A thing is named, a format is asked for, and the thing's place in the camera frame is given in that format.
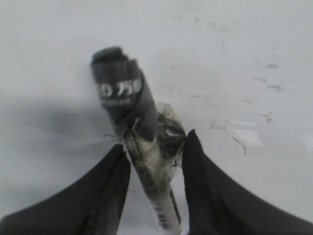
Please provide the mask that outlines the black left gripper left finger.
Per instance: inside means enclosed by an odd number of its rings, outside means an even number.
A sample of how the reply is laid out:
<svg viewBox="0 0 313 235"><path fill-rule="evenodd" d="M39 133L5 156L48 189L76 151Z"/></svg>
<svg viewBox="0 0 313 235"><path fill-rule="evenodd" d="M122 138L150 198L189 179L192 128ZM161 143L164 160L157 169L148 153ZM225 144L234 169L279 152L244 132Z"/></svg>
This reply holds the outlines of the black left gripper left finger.
<svg viewBox="0 0 313 235"><path fill-rule="evenodd" d="M5 216L2 235L115 235L130 180L130 162L115 145L87 174L61 192Z"/></svg>

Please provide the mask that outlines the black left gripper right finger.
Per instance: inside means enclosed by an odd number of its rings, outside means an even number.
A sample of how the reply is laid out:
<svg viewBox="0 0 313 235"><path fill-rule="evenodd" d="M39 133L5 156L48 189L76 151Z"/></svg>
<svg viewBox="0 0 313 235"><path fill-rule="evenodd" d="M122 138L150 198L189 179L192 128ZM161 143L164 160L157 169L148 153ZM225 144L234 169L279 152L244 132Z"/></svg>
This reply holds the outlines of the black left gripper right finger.
<svg viewBox="0 0 313 235"><path fill-rule="evenodd" d="M311 222L257 197L223 172L195 132L182 155L191 235L311 235Z"/></svg>

